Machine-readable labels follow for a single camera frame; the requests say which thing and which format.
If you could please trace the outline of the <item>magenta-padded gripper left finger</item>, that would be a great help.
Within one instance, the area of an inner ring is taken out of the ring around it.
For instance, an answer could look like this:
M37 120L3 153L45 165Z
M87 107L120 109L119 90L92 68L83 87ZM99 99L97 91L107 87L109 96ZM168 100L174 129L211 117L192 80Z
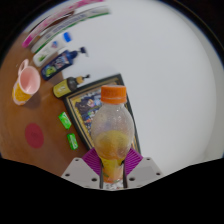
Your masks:
M101 189L101 160L95 149L89 150L82 158L75 157L62 174L62 178L84 188Z

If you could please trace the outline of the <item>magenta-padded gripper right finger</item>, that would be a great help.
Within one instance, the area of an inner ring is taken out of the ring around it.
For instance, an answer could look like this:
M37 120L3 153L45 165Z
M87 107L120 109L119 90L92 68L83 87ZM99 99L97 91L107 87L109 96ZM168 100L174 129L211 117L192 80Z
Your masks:
M124 160L125 189L143 187L163 177L162 171L150 157L143 157L131 149Z

